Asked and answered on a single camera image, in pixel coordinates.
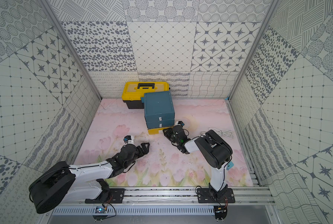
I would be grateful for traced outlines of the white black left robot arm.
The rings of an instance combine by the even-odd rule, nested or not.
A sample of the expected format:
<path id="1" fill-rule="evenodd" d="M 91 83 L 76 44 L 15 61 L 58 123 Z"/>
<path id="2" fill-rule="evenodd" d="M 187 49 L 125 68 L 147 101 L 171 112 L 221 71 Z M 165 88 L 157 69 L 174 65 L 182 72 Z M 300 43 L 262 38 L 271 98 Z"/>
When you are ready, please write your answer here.
<path id="1" fill-rule="evenodd" d="M 128 172 L 137 159 L 149 153 L 149 147 L 148 142 L 140 146 L 126 144 L 112 158 L 89 165 L 60 161 L 29 186 L 29 198 L 38 214 L 70 201 L 106 203 L 112 197 L 106 179 Z"/>

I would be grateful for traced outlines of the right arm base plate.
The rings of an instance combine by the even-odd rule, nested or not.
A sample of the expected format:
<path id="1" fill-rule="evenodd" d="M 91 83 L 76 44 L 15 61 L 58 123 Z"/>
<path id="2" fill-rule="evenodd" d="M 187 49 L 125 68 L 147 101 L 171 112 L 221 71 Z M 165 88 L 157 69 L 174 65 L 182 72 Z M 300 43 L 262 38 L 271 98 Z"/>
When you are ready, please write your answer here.
<path id="1" fill-rule="evenodd" d="M 195 188 L 198 197 L 198 203 L 235 203 L 235 195 L 231 188 L 224 188 L 216 192 L 212 188 Z"/>

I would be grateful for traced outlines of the teal drawer cabinet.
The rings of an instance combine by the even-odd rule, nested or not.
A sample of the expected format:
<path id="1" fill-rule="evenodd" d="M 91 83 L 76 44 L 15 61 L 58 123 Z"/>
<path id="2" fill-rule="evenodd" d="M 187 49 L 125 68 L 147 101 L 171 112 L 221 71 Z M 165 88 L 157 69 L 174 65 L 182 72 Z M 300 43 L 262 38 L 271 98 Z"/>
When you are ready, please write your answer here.
<path id="1" fill-rule="evenodd" d="M 146 93 L 144 95 L 144 115 L 146 122 L 175 118 L 175 110 L 170 91 Z"/>

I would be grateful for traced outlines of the yellow bottom drawer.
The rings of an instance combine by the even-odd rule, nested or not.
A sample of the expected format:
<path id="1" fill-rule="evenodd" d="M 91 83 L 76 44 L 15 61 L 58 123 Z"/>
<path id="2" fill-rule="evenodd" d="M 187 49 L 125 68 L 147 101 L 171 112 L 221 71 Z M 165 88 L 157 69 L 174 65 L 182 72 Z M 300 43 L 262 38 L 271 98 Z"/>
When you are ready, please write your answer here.
<path id="1" fill-rule="evenodd" d="M 163 130 L 168 129 L 168 128 L 171 128 L 171 127 L 159 127 L 159 128 L 148 129 L 148 134 L 149 135 L 160 134 L 160 133 L 163 133 Z"/>

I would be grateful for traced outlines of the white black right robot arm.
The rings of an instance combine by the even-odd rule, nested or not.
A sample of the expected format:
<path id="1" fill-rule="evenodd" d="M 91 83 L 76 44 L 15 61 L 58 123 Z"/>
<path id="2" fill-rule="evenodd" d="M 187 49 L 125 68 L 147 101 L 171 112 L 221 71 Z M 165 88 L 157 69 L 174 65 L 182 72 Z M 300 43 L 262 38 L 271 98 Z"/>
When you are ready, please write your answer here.
<path id="1" fill-rule="evenodd" d="M 183 125 L 178 124 L 164 129 L 163 134 L 183 154 L 200 152 L 203 155 L 212 168 L 209 186 L 213 194 L 227 189 L 226 167 L 231 163 L 233 150 L 215 130 L 211 129 L 191 139 Z"/>

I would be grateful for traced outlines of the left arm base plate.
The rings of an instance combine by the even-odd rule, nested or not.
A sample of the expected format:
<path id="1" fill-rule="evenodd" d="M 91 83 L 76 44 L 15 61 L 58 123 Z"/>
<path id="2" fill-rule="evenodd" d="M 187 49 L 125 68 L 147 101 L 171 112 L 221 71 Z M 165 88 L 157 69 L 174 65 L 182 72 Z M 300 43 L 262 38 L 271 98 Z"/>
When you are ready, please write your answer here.
<path id="1" fill-rule="evenodd" d="M 85 199 L 86 204 L 93 203 L 122 203 L 125 194 L 124 188 L 103 190 L 96 199 Z"/>

